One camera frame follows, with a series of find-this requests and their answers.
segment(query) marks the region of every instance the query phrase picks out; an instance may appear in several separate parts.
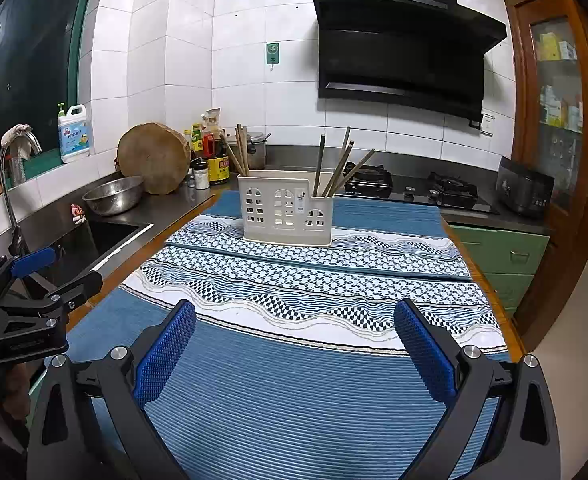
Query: utensil holder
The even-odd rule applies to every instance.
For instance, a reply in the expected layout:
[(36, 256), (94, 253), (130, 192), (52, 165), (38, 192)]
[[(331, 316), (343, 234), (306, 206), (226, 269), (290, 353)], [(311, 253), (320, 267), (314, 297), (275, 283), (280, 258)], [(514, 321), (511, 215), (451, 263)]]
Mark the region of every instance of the utensil holder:
[[(331, 173), (321, 173), (324, 189)], [(312, 197), (314, 171), (250, 171), (238, 176), (245, 240), (282, 245), (331, 245), (333, 198)]]

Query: wall outlet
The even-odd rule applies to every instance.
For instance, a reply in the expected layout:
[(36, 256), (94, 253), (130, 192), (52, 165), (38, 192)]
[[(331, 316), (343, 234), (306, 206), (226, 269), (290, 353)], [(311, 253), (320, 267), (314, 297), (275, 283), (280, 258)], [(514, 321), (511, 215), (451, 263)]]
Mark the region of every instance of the wall outlet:
[(267, 44), (267, 64), (268, 65), (275, 65), (279, 62), (279, 44), (278, 43), (268, 43)]
[(481, 132), (489, 137), (494, 136), (494, 116), (483, 114), (483, 122), (481, 122)]

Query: range hood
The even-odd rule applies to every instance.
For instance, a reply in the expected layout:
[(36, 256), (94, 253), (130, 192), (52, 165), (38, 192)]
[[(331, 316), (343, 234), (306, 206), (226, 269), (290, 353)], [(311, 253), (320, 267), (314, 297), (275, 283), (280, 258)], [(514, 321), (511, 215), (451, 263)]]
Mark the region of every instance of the range hood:
[(427, 108), (480, 127), (485, 52), (504, 23), (456, 0), (314, 0), (323, 98)]

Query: blue gripper pad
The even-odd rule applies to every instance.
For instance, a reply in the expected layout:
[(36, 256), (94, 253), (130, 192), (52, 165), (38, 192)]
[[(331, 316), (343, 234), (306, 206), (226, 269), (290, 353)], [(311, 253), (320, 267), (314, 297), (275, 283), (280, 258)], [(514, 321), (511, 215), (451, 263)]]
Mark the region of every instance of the blue gripper pad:
[(449, 406), (456, 397), (452, 363), (405, 301), (396, 305), (394, 325), (431, 398)]
[(40, 251), (29, 253), (14, 261), (11, 265), (11, 275), (14, 278), (24, 278), (32, 272), (50, 266), (56, 261), (56, 251), (51, 247), (46, 247)]
[(136, 369), (133, 395), (142, 409), (160, 396), (196, 327), (196, 309), (184, 300)]

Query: faucet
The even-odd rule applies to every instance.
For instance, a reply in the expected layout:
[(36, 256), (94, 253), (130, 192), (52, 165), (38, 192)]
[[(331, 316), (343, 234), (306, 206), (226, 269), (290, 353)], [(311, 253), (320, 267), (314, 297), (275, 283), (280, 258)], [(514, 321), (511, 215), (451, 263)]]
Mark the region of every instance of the faucet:
[(40, 142), (38, 142), (38, 139), (31, 131), (19, 129), (16, 129), (14, 138), (0, 149), (0, 186), (2, 187), (2, 195), (5, 198), (5, 207), (7, 208), (7, 214), (10, 217), (11, 227), (13, 229), (13, 234), (11, 235), (11, 245), (9, 246), (11, 256), (25, 256), (26, 254), (29, 254), (27, 243), (22, 235), (22, 231), (18, 225), (18, 222), (16, 222), (16, 215), (14, 214), (13, 207), (11, 206), (10, 196), (7, 193), (7, 184), (5, 183), (5, 155), (7, 154), (7, 150), (11, 144), (20, 137), (23, 137), (29, 141), (34, 155), (40, 155), (40, 153), (43, 151), (43, 148), (40, 146)]

